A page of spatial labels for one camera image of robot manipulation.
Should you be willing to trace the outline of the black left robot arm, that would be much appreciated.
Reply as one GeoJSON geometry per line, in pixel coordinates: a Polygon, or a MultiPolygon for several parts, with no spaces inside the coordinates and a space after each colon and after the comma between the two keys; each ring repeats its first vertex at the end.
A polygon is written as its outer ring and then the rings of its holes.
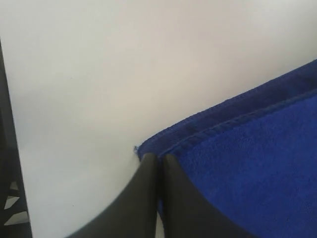
{"type": "Polygon", "coordinates": [[[28,212],[3,54],[0,55],[0,236],[31,238],[30,222],[6,225],[28,212]]]}

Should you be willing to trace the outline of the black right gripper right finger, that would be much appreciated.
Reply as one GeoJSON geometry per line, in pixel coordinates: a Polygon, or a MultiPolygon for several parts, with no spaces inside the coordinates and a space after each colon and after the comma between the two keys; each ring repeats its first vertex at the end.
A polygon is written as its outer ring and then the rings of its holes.
{"type": "Polygon", "coordinates": [[[162,221],[166,238],[253,236],[212,206],[170,154],[162,160],[162,221]]]}

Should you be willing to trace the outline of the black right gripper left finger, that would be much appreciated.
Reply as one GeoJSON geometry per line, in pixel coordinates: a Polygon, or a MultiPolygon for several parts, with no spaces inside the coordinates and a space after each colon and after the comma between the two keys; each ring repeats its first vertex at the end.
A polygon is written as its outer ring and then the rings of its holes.
{"type": "Polygon", "coordinates": [[[158,207],[159,161],[143,156],[138,169],[119,196],[71,238],[154,238],[158,207]]]}

